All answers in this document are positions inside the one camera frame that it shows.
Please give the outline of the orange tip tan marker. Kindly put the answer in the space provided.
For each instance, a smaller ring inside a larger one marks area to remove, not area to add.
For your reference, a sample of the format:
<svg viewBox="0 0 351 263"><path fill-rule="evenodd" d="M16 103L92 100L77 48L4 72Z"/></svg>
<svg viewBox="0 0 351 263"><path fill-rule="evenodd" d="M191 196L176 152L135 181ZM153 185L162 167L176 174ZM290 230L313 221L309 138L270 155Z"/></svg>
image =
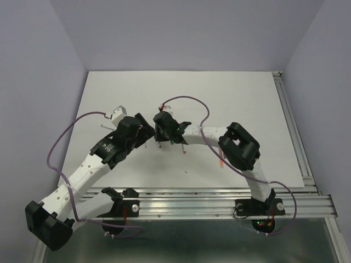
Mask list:
<svg viewBox="0 0 351 263"><path fill-rule="evenodd" d="M223 151L222 149L219 148L219 155L220 155L220 168L224 168L224 162L223 162L223 159L224 159L224 155L223 155Z"/></svg>

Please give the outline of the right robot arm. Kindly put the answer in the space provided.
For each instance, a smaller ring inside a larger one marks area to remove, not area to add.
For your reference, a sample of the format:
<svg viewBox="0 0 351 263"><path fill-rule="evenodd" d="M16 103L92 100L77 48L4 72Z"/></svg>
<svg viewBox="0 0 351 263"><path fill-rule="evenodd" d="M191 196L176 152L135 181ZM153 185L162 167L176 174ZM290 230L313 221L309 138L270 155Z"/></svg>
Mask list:
<svg viewBox="0 0 351 263"><path fill-rule="evenodd" d="M251 190L252 207L264 214L272 208L275 192L261 169L260 144L239 123L227 127L204 127L191 122L177 122L169 112L161 111L153 118L157 132L175 144L207 145L222 151L234 171L242 175Z"/></svg>

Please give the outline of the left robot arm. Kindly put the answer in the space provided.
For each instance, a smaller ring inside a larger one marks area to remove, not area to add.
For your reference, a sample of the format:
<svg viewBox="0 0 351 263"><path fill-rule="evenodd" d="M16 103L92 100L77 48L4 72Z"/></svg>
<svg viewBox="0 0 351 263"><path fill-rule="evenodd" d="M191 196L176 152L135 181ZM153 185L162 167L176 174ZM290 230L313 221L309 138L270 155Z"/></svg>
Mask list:
<svg viewBox="0 0 351 263"><path fill-rule="evenodd" d="M119 236L129 227L128 216L138 216L132 208L139 201L124 201L125 197L138 197L132 188L118 193L106 187L92 199L77 204L99 179L154 137L154 128L140 113L113 113L110 119L115 130L92 147L73 174L61 174L62 185L40 202L31 201L25 207L27 228L52 251L61 249L73 232L87 222L101 225L111 236Z"/></svg>

